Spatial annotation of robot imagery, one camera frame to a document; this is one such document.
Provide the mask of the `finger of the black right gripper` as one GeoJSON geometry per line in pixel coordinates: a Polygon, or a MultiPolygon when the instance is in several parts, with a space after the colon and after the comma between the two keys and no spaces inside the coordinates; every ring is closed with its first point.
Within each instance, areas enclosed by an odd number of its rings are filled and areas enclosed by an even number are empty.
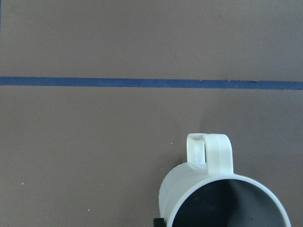
{"type": "Polygon", "coordinates": [[[153,227],[166,227],[165,217],[161,214],[153,219],[153,227]]]}

